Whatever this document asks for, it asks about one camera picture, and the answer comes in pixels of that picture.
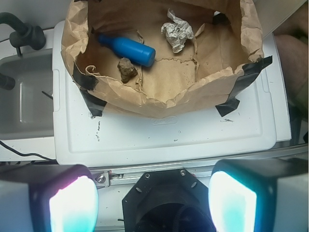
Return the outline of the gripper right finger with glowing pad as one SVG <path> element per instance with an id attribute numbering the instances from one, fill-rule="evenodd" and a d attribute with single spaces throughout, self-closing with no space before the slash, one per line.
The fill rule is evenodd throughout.
<path id="1" fill-rule="evenodd" d="M 307 232 L 309 162 L 221 159 L 211 173 L 208 199 L 219 232 Z"/>

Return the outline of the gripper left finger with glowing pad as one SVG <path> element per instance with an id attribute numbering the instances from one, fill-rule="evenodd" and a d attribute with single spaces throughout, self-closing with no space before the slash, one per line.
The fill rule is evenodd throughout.
<path id="1" fill-rule="evenodd" d="M 98 190 L 83 165 L 0 168 L 2 232 L 93 232 Z"/>

